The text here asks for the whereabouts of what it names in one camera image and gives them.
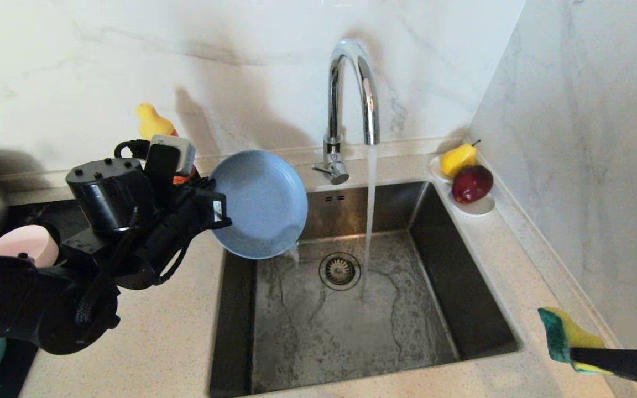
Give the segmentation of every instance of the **drain strainer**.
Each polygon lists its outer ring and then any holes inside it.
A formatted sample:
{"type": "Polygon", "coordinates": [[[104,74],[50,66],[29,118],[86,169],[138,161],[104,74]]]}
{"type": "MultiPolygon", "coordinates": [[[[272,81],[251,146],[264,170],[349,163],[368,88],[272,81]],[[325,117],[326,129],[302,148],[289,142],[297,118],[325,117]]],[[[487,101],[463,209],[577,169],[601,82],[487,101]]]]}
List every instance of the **drain strainer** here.
{"type": "Polygon", "coordinates": [[[361,279],[361,265],[356,257],[343,252],[335,252],[321,260],[318,270],[323,284],[334,290],[348,290],[361,279]]]}

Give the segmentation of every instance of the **sponge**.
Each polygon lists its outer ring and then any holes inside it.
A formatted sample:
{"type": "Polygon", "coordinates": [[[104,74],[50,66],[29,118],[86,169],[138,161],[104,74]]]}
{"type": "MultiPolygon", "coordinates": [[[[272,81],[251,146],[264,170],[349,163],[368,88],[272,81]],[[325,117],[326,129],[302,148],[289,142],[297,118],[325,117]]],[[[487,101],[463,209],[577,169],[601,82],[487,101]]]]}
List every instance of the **sponge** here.
{"type": "Polygon", "coordinates": [[[604,340],[579,327],[563,310],[544,307],[537,311],[547,333],[547,348],[550,358],[571,364],[577,372],[611,374],[611,372],[594,365],[573,361],[569,356],[570,348],[606,348],[604,340]]]}

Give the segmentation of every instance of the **wet sink bottom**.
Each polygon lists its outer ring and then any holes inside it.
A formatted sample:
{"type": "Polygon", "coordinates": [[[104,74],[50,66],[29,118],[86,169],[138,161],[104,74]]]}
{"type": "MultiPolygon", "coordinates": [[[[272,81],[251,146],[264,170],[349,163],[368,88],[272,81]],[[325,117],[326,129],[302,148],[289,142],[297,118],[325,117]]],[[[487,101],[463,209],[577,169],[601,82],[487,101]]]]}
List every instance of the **wet sink bottom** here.
{"type": "Polygon", "coordinates": [[[363,250],[364,235],[316,239],[258,262],[254,393],[457,360],[409,232],[374,235],[371,263],[361,264],[355,287],[322,283],[326,255],[360,260],[363,250]]]}

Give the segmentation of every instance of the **red apple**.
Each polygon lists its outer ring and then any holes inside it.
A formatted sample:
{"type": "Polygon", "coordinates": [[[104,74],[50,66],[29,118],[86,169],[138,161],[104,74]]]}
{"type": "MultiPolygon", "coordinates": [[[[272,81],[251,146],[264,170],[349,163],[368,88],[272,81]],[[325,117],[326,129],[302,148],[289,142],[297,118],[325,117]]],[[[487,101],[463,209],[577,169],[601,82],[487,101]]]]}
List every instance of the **red apple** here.
{"type": "Polygon", "coordinates": [[[452,195],[459,203],[475,202],[493,188],[493,174],[480,164],[460,169],[453,177],[452,195]]]}

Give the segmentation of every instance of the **sink basin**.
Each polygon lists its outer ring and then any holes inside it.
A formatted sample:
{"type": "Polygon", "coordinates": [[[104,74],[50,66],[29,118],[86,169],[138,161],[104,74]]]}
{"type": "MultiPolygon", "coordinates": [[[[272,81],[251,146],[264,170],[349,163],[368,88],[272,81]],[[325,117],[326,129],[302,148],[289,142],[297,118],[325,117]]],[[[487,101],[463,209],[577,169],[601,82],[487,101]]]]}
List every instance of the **sink basin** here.
{"type": "Polygon", "coordinates": [[[518,350],[430,183],[309,194],[296,248],[225,252],[210,397],[230,398],[518,350]]]}

